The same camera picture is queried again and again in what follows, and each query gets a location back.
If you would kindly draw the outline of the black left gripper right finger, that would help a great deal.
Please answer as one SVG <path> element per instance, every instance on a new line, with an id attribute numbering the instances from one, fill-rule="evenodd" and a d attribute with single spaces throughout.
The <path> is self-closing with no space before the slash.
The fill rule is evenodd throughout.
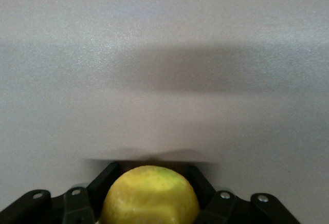
<path id="1" fill-rule="evenodd" d="M 187 167 L 187 180 L 200 205 L 200 212 L 194 223 L 300 223 L 273 195 L 255 193 L 246 201 L 231 191 L 216 191 L 202 172 L 191 165 Z"/>

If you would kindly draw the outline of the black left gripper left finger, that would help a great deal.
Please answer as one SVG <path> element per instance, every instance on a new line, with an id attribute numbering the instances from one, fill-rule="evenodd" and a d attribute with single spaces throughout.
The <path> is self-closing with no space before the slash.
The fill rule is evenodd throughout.
<path id="1" fill-rule="evenodd" d="M 1 211 L 1 223 L 96 223 L 120 164 L 110 163 L 88 186 L 76 186 L 60 196 L 48 190 L 25 193 Z"/>

